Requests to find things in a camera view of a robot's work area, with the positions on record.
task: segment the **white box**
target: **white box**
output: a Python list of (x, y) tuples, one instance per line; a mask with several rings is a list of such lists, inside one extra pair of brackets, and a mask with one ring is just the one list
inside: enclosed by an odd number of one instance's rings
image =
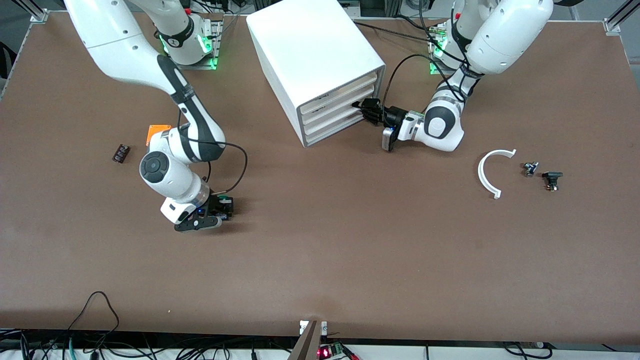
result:
[(283, 0), (246, 18), (262, 71), (304, 147), (362, 120), (385, 63), (336, 0)]

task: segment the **white c-shaped part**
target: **white c-shaped part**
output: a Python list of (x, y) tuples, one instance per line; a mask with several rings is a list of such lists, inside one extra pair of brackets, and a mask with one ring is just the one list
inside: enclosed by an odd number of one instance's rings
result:
[(514, 155), (516, 154), (516, 149), (513, 149), (513, 151), (508, 151), (508, 150), (494, 150), (494, 151), (490, 151), (487, 152), (486, 155), (484, 155), (484, 157), (482, 158), (482, 160), (480, 160), (480, 164), (478, 164), (478, 177), (480, 178), (480, 182), (482, 183), (482, 185), (489, 190), (490, 192), (493, 193), (493, 198), (494, 199), (499, 199), (500, 198), (500, 189), (496, 188), (494, 185), (491, 185), (491, 183), (489, 183), (489, 180), (486, 179), (486, 176), (484, 174), (484, 161), (491, 155), (502, 155), (502, 156), (506, 156), (507, 158), (512, 158)]

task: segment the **brown table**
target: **brown table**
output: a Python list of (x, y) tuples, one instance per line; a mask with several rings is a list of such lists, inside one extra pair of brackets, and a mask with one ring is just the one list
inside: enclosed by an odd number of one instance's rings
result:
[[(387, 78), (425, 50), (363, 32)], [(366, 122), (302, 149), (244, 18), (227, 35), (219, 69), (186, 76), (249, 167), (232, 221), (179, 234), (138, 175), (147, 127), (176, 120), (169, 97), (103, 75), (66, 13), (33, 27), (0, 102), (1, 327), (65, 328), (104, 290), (131, 331), (293, 335), (318, 318), (341, 337), (640, 344), (640, 96), (601, 24), (550, 23), (483, 79), (453, 153), (386, 153)], [(439, 80), (412, 59), (388, 104), (419, 111)], [(476, 176), (494, 149), (518, 149), (486, 164), (499, 200)], [(564, 172), (560, 190), (526, 161)], [(213, 186), (241, 165), (229, 149)], [(113, 320), (96, 300), (77, 326)]]

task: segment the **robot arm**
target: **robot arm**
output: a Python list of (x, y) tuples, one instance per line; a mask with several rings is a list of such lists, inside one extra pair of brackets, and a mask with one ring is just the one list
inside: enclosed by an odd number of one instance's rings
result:
[[(174, 62), (146, 41), (123, 0), (67, 0), (66, 4), (80, 39), (101, 71), (119, 81), (166, 92), (187, 118), (188, 123), (180, 128), (155, 134), (140, 163), (140, 176), (167, 197), (161, 207), (163, 214), (174, 224), (181, 223), (210, 196), (207, 183), (188, 165), (220, 157), (225, 148), (222, 129)], [(198, 31), (193, 29), (194, 20), (178, 9), (176, 0), (137, 0), (136, 4), (153, 15), (169, 43), (170, 39), (182, 39), (172, 47), (174, 59), (196, 62), (206, 54), (200, 46), (192, 46), (198, 43), (194, 38)]]
[(519, 59), (544, 28), (553, 5), (552, 0), (465, 0), (460, 18), (444, 24), (447, 41), (442, 47), (457, 58), (466, 56), (468, 63), (436, 52), (435, 58), (456, 70), (438, 85), (425, 114), (402, 110), (404, 115), (395, 117), (383, 132), (383, 148), (391, 151), (395, 140), (415, 140), (455, 150), (464, 135), (460, 117), (476, 83)]

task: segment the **orange block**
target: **orange block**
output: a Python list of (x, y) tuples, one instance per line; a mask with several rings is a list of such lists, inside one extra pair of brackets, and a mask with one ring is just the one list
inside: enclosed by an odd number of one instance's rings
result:
[(149, 141), (151, 141), (151, 136), (155, 133), (161, 133), (164, 130), (171, 129), (171, 125), (149, 125), (149, 131), (147, 133), (147, 146), (149, 146)]

